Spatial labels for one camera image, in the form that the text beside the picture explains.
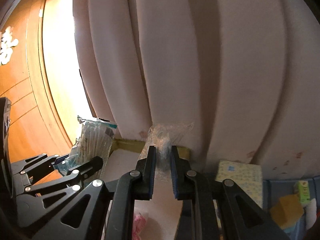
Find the pink item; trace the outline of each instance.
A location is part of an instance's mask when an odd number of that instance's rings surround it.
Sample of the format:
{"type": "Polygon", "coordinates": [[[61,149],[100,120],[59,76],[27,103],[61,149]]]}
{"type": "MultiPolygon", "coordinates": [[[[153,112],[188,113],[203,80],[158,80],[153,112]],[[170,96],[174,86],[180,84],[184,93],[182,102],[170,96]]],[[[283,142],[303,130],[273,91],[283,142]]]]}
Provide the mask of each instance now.
{"type": "Polygon", "coordinates": [[[133,214],[133,224],[132,224],[132,240],[141,240],[141,237],[139,236],[142,229],[146,226],[148,219],[148,215],[146,215],[146,218],[141,215],[140,212],[135,212],[133,214]]]}

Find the plastic package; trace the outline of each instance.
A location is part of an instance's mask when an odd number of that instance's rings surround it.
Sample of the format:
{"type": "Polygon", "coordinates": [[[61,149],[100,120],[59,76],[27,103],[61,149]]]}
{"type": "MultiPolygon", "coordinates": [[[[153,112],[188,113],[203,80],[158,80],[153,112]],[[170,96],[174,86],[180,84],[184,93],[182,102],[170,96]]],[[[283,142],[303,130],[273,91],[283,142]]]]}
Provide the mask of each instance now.
{"type": "MultiPolygon", "coordinates": [[[[107,229],[107,224],[109,220],[110,210],[112,206],[112,200],[110,201],[110,205],[108,208],[107,216],[106,216],[106,222],[104,224],[101,240],[104,240],[105,233],[107,229]]],[[[147,222],[148,222],[149,214],[146,211],[141,211],[138,208],[134,208],[133,211],[133,221],[132,221],[132,240],[141,240],[140,233],[145,228],[147,222]]]]}
{"type": "Polygon", "coordinates": [[[86,163],[95,156],[101,157],[103,167],[88,179],[90,181],[86,181],[87,184],[103,176],[117,125],[98,118],[88,120],[79,116],[78,121],[82,124],[81,135],[71,148],[69,156],[56,168],[65,176],[70,168],[86,163]]]}
{"type": "Polygon", "coordinates": [[[178,144],[182,137],[192,130],[193,125],[193,123],[159,123],[151,126],[148,132],[146,144],[139,156],[139,160],[148,156],[149,146],[155,146],[157,149],[157,171],[160,173],[166,173],[170,170],[169,153],[171,151],[171,146],[178,144]]]}

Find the crumpled plastic wrap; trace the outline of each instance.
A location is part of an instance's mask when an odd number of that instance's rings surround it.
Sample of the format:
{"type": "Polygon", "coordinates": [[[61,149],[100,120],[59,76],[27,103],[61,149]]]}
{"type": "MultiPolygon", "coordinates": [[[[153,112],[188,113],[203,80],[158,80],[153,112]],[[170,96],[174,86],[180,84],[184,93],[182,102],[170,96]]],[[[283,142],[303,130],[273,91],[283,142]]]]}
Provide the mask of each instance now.
{"type": "Polygon", "coordinates": [[[70,168],[99,156],[103,159],[103,167],[86,180],[88,184],[94,179],[103,177],[117,125],[98,118],[88,120],[79,116],[78,121],[82,124],[81,135],[76,139],[69,156],[56,168],[65,176],[70,168]]]}
{"type": "Polygon", "coordinates": [[[167,177],[170,170],[169,153],[172,145],[177,145],[183,136],[192,130],[194,123],[155,124],[150,127],[146,144],[139,156],[144,159],[148,156],[149,146],[156,147],[156,171],[167,177]]]}

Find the yellow sponge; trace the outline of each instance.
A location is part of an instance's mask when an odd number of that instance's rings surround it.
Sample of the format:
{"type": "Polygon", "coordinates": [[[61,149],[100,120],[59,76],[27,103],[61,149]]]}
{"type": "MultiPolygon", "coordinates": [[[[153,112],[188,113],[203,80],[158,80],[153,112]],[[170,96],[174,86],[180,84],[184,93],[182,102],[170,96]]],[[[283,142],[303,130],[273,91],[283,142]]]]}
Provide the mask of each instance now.
{"type": "Polygon", "coordinates": [[[270,209],[270,215],[281,229],[293,227],[303,215],[303,208],[297,195],[279,198],[279,202],[270,209]]]}

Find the tissue box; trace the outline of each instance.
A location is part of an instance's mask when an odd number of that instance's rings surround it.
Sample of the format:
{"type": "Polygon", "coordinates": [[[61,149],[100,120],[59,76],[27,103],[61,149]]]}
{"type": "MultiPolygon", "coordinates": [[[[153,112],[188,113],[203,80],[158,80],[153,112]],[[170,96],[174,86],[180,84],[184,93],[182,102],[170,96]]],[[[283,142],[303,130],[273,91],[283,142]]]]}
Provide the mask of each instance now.
{"type": "Polygon", "coordinates": [[[232,179],[262,208],[262,170],[259,165],[220,161],[216,181],[232,179]]]}
{"type": "Polygon", "coordinates": [[[300,203],[305,207],[310,202],[309,183],[306,180],[299,180],[294,185],[294,193],[298,196],[300,203]]]}

